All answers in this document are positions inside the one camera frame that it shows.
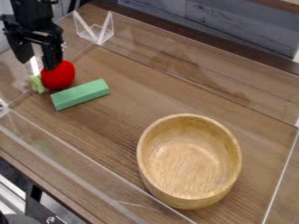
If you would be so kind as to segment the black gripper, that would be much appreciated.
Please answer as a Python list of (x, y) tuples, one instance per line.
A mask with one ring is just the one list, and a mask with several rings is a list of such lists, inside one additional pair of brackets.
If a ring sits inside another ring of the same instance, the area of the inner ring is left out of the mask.
[(43, 32), (52, 42), (41, 44), (41, 62), (47, 70), (53, 70), (63, 59), (63, 29), (53, 23), (52, 6), (60, 0), (9, 0), (13, 13), (0, 14), (4, 35), (17, 60), (24, 64), (33, 56), (33, 47), (24, 35)]

